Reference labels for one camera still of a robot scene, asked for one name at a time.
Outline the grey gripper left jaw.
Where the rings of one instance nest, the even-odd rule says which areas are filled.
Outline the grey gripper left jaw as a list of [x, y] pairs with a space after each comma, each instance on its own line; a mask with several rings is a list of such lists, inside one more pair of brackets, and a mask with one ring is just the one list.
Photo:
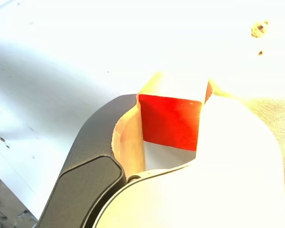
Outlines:
[[104, 204], [127, 184], [127, 176], [145, 170], [144, 143], [159, 144], [142, 118], [142, 97], [160, 95], [164, 81], [156, 73], [137, 94], [121, 95], [84, 123], [68, 153], [39, 219], [40, 228], [90, 228]]

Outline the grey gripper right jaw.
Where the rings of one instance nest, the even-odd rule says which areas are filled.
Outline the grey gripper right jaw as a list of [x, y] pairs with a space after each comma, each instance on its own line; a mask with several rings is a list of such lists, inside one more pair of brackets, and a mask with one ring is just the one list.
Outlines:
[[164, 79], [142, 97], [145, 170], [101, 209], [97, 228], [285, 228], [285, 168], [265, 80]]

